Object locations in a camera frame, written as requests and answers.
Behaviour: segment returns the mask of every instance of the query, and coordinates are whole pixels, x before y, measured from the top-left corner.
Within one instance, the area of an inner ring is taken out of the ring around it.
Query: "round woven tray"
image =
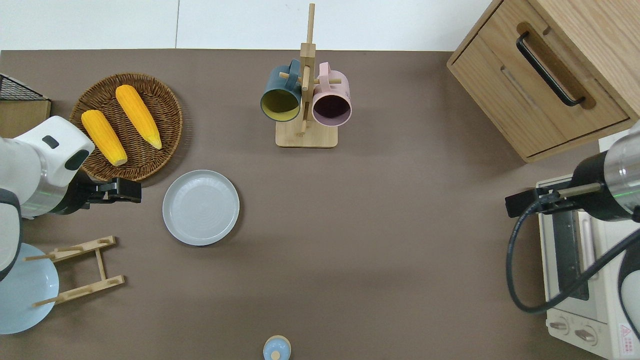
[[[116,88],[128,84],[133,86],[156,122],[162,149],[156,149],[142,139],[136,128],[116,100]],[[96,147],[83,163],[82,169],[100,180],[112,177],[139,181],[155,174],[169,162],[175,153],[182,135],[182,109],[175,95],[165,84],[145,74],[115,74],[100,80],[80,96],[70,121],[89,136],[81,122],[86,110],[100,110],[127,153],[127,162],[113,166]]]

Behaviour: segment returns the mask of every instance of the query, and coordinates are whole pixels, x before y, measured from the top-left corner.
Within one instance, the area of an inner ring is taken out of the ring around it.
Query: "yellow corn cob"
[[[120,85],[116,88],[116,99],[142,138],[156,149],[162,149],[160,133],[154,118],[136,89],[131,85]]]
[[[81,119],[86,132],[113,166],[127,162],[127,154],[122,144],[100,110],[87,110],[82,114]]]

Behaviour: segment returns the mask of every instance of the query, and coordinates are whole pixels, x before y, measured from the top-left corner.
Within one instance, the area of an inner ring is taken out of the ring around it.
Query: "wooden box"
[[[638,119],[638,19],[639,1],[494,0],[447,67],[536,161]]]

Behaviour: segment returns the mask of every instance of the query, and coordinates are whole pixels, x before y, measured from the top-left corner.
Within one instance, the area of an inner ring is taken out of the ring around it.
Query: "oven knob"
[[[569,333],[569,324],[567,323],[566,319],[563,317],[558,318],[554,322],[550,322],[547,320],[547,325],[552,329],[561,331],[565,335]]]
[[[574,334],[580,339],[588,342],[591,346],[594,346],[598,343],[598,336],[596,335],[596,331],[590,326],[585,326],[584,329],[576,330]]]

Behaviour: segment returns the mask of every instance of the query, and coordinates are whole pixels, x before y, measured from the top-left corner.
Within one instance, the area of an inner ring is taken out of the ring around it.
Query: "wire basket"
[[[0,100],[49,100],[42,94],[33,91],[25,84],[7,75],[0,74]]]

